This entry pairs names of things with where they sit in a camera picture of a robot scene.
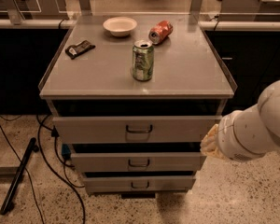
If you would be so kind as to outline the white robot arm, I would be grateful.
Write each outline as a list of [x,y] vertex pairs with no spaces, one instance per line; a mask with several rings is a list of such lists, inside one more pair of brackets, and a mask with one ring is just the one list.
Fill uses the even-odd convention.
[[206,156],[238,162],[280,150],[280,80],[269,85],[255,105],[224,116],[200,147]]

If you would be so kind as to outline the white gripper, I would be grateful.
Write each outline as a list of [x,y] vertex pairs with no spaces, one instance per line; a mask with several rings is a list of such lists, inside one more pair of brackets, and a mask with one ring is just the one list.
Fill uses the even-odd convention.
[[228,158],[219,150],[216,141],[218,125],[215,124],[200,143],[200,151],[208,157],[213,157],[226,161]]

